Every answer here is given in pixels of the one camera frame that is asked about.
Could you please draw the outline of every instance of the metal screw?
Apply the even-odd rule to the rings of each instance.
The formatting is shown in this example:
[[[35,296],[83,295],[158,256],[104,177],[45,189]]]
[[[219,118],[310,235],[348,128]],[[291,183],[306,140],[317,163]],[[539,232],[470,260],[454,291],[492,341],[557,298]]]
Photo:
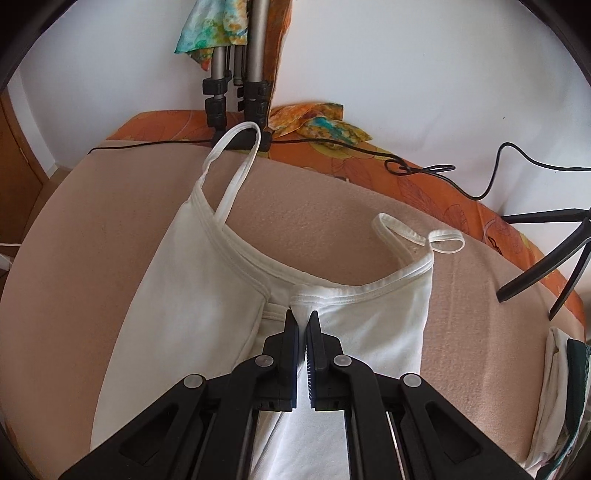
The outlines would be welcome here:
[[[271,357],[269,355],[259,355],[255,359],[255,363],[259,367],[270,367],[273,364],[273,362],[274,362],[273,357]]]
[[[187,388],[199,388],[203,385],[203,377],[197,374],[187,375],[183,380],[183,384]]]
[[[337,367],[348,367],[352,360],[349,355],[337,355],[333,358],[333,362]]]
[[[421,380],[421,377],[419,377],[418,375],[415,374],[408,374],[404,376],[404,379],[402,379],[402,381],[404,382],[404,384],[408,387],[413,387],[413,388],[417,388],[421,386],[421,383],[423,383],[423,380]]]

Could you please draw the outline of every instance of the shoulder strap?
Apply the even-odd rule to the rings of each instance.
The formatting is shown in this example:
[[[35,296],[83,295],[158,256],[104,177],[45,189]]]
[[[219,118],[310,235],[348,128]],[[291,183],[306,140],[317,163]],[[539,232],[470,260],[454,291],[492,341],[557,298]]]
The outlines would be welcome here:
[[[462,248],[464,248],[464,245],[466,245],[464,236],[458,230],[433,230],[431,233],[429,233],[428,237],[425,238],[411,229],[408,225],[402,223],[400,220],[388,215],[387,213],[380,213],[376,215],[374,221],[372,222],[372,226],[374,227],[374,230],[378,236],[397,255],[400,255],[402,260],[406,261],[411,260],[410,253],[403,246],[400,240],[394,235],[394,233],[417,245],[427,245],[428,242],[430,248],[442,254],[454,254],[459,252]],[[441,246],[438,246],[444,242],[460,242],[460,244],[451,249],[444,249]]]
[[[230,210],[232,209],[232,205],[234,204],[234,200],[236,200],[236,195],[238,195],[238,190],[240,190],[244,180],[246,180],[246,176],[248,175],[248,172],[255,161],[256,154],[258,153],[259,146],[261,145],[261,129],[259,126],[255,122],[243,122],[228,130],[226,134],[219,140],[219,142],[217,142],[217,144],[212,148],[211,152],[205,159],[205,162],[203,163],[203,174],[199,177],[195,184],[196,189],[201,189],[203,187],[211,164],[222,154],[223,150],[228,146],[232,138],[234,138],[239,132],[249,128],[256,130],[256,141],[252,147],[252,150],[246,156],[244,162],[242,162],[242,165],[240,165],[232,177],[228,188],[223,194],[222,201],[215,211],[214,218],[218,223],[226,222],[226,219],[230,214]]]

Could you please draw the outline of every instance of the white wall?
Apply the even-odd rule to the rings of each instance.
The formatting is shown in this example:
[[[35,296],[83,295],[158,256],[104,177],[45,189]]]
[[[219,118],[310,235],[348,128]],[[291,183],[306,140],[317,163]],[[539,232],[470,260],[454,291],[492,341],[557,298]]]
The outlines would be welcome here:
[[[517,0],[294,0],[276,105],[330,100],[375,144],[481,194],[505,141],[591,166],[591,88],[556,36]],[[483,203],[501,214],[591,207],[591,173],[507,151]],[[544,252],[574,224],[522,225]],[[570,275],[576,260],[561,270]],[[591,297],[591,268],[577,289]]]
[[[203,108],[204,73],[173,54],[193,4],[78,0],[40,38],[20,73],[59,164],[75,166],[138,112]],[[456,164],[450,177],[472,194],[507,140],[540,161],[591,166],[591,88],[517,0],[294,0],[274,104],[308,100],[344,104],[346,120],[415,163]],[[484,204],[588,208],[590,181],[508,151]],[[573,228],[519,226],[545,252]],[[591,268],[577,290],[591,294]]]
[[[187,55],[174,54],[193,5],[194,0],[78,0],[35,43],[20,76],[59,164],[74,167],[139,112],[204,108],[205,73]]]

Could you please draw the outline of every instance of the orange patterned bedsheet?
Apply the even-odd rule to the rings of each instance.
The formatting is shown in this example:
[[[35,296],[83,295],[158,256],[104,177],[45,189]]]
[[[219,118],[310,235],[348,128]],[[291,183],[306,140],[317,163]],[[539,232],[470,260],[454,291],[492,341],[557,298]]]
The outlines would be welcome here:
[[[229,126],[240,122],[241,115],[228,113]],[[207,127],[205,112],[178,110],[140,113],[108,140],[195,141],[207,140],[211,136],[212,129]],[[301,137],[291,133],[281,139],[290,138]],[[465,198],[452,186],[434,177],[391,175],[384,169],[384,158],[379,156],[384,150],[368,143],[359,146],[375,151],[376,155],[362,154],[347,148],[331,150],[320,144],[302,143],[274,144],[268,157],[350,181],[411,205],[489,245],[522,270],[527,270],[544,256],[524,235],[479,202]],[[566,279],[556,270],[542,279],[542,283],[558,296],[566,285]],[[565,305],[584,326],[581,298],[573,293]]]

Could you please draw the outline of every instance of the rod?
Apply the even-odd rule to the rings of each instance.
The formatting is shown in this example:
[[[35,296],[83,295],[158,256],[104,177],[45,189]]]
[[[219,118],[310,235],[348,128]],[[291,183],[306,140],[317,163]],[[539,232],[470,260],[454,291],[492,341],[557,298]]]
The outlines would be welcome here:
[[[221,80],[226,74],[226,47],[215,47],[212,55],[212,79]],[[223,95],[214,95],[216,99]]]
[[[244,53],[244,45],[234,46],[234,85],[240,87],[244,84],[242,79],[242,55]]]
[[[249,82],[262,81],[265,57],[265,37],[270,0],[252,0],[251,17],[248,21],[248,64],[246,76]]]

